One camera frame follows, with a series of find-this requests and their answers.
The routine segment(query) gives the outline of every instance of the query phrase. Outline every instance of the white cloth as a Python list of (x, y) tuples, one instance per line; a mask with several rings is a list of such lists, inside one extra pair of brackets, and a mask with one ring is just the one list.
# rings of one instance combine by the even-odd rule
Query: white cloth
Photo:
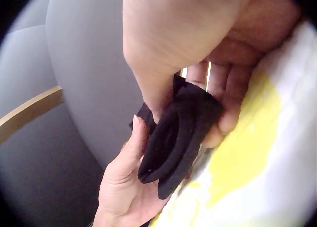
[(252, 74), (239, 122), (151, 227), (295, 227), (316, 207), (316, 30), (297, 26)]

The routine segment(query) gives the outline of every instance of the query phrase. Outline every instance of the folded black cloth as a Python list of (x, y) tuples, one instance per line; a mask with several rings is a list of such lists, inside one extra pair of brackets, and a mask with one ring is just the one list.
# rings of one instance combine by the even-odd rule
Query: folded black cloth
[(200, 143), (223, 110), (209, 93), (176, 75), (173, 97), (157, 125), (145, 103), (138, 112), (150, 135), (138, 178), (144, 184), (159, 179), (160, 199), (166, 199), (184, 179)]

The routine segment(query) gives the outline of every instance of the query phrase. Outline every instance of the wooden strip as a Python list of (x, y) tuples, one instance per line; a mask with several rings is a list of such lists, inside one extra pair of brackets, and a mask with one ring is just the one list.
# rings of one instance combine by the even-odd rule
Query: wooden strip
[(62, 89), (57, 86), (23, 103), (0, 119), (0, 145), (16, 131), (63, 103)]

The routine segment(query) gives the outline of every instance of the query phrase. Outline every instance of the gray surface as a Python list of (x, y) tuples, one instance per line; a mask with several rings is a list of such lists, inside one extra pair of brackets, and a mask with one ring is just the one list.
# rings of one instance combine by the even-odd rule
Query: gray surface
[(102, 173), (64, 104), (0, 148), (1, 189), (28, 226), (87, 226), (98, 205)]
[(0, 117), (55, 86), (45, 26), (8, 34), (0, 50)]
[(13, 22), (9, 32), (45, 24), (50, 0), (30, 0)]
[(122, 53), (122, 0), (50, 0), (46, 31), (70, 114), (105, 167), (143, 102)]

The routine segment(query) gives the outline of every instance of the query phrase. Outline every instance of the skin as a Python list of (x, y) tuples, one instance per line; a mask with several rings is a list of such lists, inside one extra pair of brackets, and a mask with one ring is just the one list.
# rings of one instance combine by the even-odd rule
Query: skin
[(169, 200), (159, 199), (158, 180), (142, 184), (138, 179), (138, 167), (147, 137), (144, 120), (135, 116), (130, 139), (105, 170), (93, 227), (141, 226)]
[(236, 125), (253, 68), (300, 17), (293, 0), (123, 0), (123, 51), (158, 122), (172, 101), (172, 76), (206, 86), (225, 111), (206, 136), (214, 147)]
[[(293, 0), (123, 0), (123, 52), (143, 99), (158, 122), (172, 101), (172, 77), (206, 88), (224, 106), (203, 142), (218, 145), (236, 125), (254, 67), (279, 46), (300, 18)], [(141, 184), (137, 170), (146, 144), (142, 119), (106, 168), (94, 227), (136, 227), (166, 204), (157, 182)]]

